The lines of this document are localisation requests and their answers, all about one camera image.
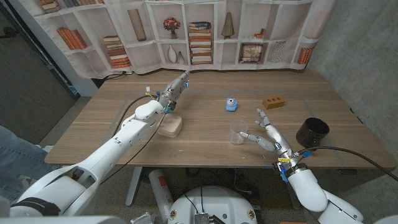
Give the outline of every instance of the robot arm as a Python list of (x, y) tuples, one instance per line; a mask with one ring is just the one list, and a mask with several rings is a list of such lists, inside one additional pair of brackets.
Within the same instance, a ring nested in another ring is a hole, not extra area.
[(144, 140), (155, 117), (174, 110), (188, 86), (188, 71), (170, 82), (158, 100), (139, 106), (121, 129), (84, 161), (48, 173), (29, 187), (10, 209), (11, 217), (79, 215), (93, 198), (106, 174), (130, 148)]
[[(312, 171), (305, 164), (300, 163), (302, 157), (298, 153), (293, 153), (285, 137), (271, 125), (267, 115), (259, 108), (257, 114), (262, 121), (256, 121), (256, 124), (266, 130), (267, 135), (275, 142), (274, 148), (270, 147), (271, 142), (262, 137), (248, 133), (240, 133), (240, 135), (257, 142), (267, 151), (277, 151), (280, 159), (274, 165), (279, 169), (283, 180), (290, 183), (300, 203), (310, 211), (324, 211), (318, 220), (322, 224), (361, 223), (362, 214), (348, 202), (323, 190)], [(336, 216), (339, 216), (340, 222), (336, 222)]]

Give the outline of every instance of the black cup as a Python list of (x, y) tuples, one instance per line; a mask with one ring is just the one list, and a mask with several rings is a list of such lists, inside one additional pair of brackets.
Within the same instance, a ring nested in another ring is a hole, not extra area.
[(296, 139), (300, 145), (309, 148), (320, 145), (321, 140), (329, 133), (329, 126), (318, 118), (308, 118), (297, 131)]

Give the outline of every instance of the white shelf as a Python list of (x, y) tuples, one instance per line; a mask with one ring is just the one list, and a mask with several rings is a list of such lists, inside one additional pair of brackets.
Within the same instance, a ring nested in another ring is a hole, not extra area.
[[(106, 4), (90, 4), (67, 8), (60, 1), (58, 12), (44, 14), (39, 1), (18, 0), (46, 31), (57, 47), (65, 54), (76, 71), (85, 78), (103, 78), (121, 71), (147, 73), (159, 68), (179, 70), (245, 70), (245, 69), (303, 69), (297, 63), (301, 47), (313, 47), (319, 39), (308, 39), (307, 33), (321, 32), (321, 22), (309, 24), (309, 17), (331, 11), (327, 0), (271, 1), (271, 0), (173, 0), (173, 1), (111, 1)], [(138, 41), (131, 24), (128, 10), (137, 9), (147, 39)], [(224, 39), (221, 35), (226, 13), (232, 14), (234, 35)], [(171, 31), (165, 30), (163, 21), (174, 17), (181, 23), (176, 30), (177, 39), (171, 39)], [(188, 23), (207, 21), (211, 23), (213, 64), (191, 65), (188, 39)], [(84, 50), (70, 50), (59, 36), (57, 29), (65, 27), (78, 30), (87, 44)], [(266, 29), (262, 39), (254, 34)], [(113, 69), (107, 48), (102, 38), (118, 35), (124, 45), (131, 66)], [(286, 41), (280, 62), (271, 62), (276, 42)], [(264, 46), (260, 63), (239, 63), (242, 43)], [(185, 63), (171, 63), (167, 56), (169, 45), (181, 52)]]
[(90, 45), (90, 46), (87, 46), (85, 49), (70, 50), (70, 51), (64, 52), (64, 54), (71, 55), (71, 54), (75, 54), (75, 53), (88, 53), (88, 52), (91, 52), (92, 50), (95, 50), (95, 47)]

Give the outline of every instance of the potted plant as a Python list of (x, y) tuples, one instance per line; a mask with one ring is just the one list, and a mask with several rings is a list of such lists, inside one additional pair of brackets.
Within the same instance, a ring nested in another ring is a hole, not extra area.
[(181, 23), (179, 21), (177, 21), (174, 17), (169, 17), (169, 18), (165, 19), (163, 25), (164, 25), (164, 29), (172, 31), (172, 39), (176, 39), (177, 34), (175, 33), (175, 30), (181, 26)]

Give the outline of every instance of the person's leg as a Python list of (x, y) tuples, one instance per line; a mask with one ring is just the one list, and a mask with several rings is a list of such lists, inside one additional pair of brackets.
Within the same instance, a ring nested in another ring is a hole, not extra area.
[(47, 152), (0, 126), (0, 169), (39, 179), (60, 168), (44, 162)]
[(0, 169), (0, 195), (8, 199), (10, 202), (14, 201), (23, 192), (24, 186), (22, 182), (12, 175)]

